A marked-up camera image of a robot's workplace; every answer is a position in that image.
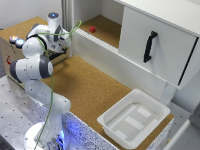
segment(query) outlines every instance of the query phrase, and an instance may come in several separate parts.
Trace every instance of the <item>white container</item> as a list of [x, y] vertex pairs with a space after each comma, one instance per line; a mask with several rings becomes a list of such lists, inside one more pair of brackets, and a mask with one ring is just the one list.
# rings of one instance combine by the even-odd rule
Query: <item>white container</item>
[[105, 133], [126, 149], [137, 148], [170, 113], [170, 109], [135, 89], [97, 121]]

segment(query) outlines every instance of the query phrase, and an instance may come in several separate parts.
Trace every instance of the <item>green cable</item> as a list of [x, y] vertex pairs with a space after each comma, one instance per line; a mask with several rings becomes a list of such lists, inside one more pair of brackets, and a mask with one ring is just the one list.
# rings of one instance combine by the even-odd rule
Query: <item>green cable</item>
[[[38, 33], [38, 34], [49, 34], [49, 35], [65, 35], [65, 34], [69, 34], [69, 37], [71, 38], [72, 33], [75, 32], [75, 31], [81, 26], [81, 24], [82, 24], [82, 21], [81, 21], [81, 20], [77, 21], [77, 23], [75, 24], [75, 26], [73, 27], [73, 29], [72, 29], [70, 32], [64, 33], [64, 34], [51, 34], [51, 33]], [[38, 39], [38, 41], [40, 42], [40, 44], [42, 45], [42, 48], [44, 49], [47, 58], [49, 58], [49, 54], [48, 54], [47, 50], [45, 49], [45, 47], [44, 47], [42, 41], [41, 41], [38, 37], [37, 37], [37, 39]], [[54, 84], [53, 84], [53, 73], [52, 73], [52, 75], [51, 75], [51, 89], [52, 89], [52, 90], [51, 90], [51, 105], [50, 105], [49, 112], [48, 112], [48, 114], [47, 114], [47, 118], [46, 118], [46, 120], [45, 120], [44, 126], [43, 126], [42, 131], [41, 131], [41, 133], [40, 133], [40, 135], [39, 135], [39, 138], [38, 138], [38, 140], [37, 140], [37, 143], [36, 143], [36, 145], [35, 145], [34, 150], [37, 148], [37, 145], [38, 145], [38, 143], [39, 143], [39, 141], [40, 141], [40, 138], [41, 138], [41, 136], [42, 136], [42, 133], [43, 133], [43, 131], [44, 131], [44, 128], [45, 128], [45, 126], [46, 126], [47, 120], [48, 120], [49, 115], [50, 115], [50, 112], [51, 112], [51, 108], [52, 108], [52, 104], [53, 104], [53, 87], [54, 87]]]

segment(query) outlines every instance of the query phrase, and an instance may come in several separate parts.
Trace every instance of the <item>black handle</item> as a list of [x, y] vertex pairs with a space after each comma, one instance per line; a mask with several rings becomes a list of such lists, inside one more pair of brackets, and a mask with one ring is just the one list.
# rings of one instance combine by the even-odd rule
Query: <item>black handle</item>
[[152, 40], [156, 36], [158, 36], [158, 33], [152, 31], [151, 35], [148, 38], [146, 50], [145, 50], [145, 53], [144, 53], [144, 63], [148, 62], [151, 59], [151, 56], [149, 54], [150, 54], [150, 51], [151, 51]]

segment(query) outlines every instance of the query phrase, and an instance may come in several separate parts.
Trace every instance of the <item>cabinet door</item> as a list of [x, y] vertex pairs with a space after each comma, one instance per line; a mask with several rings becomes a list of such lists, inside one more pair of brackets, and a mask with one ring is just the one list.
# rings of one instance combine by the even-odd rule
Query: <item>cabinet door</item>
[[[146, 44], [152, 31], [158, 36], [152, 40], [152, 58], [144, 63]], [[191, 34], [125, 7], [119, 53], [176, 85], [195, 41], [196, 37]]]

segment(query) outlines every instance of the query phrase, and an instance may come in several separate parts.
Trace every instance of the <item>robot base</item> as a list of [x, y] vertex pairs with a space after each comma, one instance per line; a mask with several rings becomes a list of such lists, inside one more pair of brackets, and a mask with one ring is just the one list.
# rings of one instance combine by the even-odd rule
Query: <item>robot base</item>
[[[24, 137], [24, 150], [57, 150], [57, 148], [52, 147], [52, 143], [49, 142], [49, 146], [51, 148], [49, 148], [47, 145], [44, 146], [43, 148], [39, 147], [39, 144], [37, 146], [36, 149], [35, 145], [36, 145], [36, 141], [34, 140], [34, 137], [37, 135], [37, 133], [39, 132], [39, 130], [42, 128], [44, 122], [40, 122], [37, 123], [35, 125], [33, 125], [25, 134]], [[69, 138], [65, 138], [65, 145], [69, 145]]]

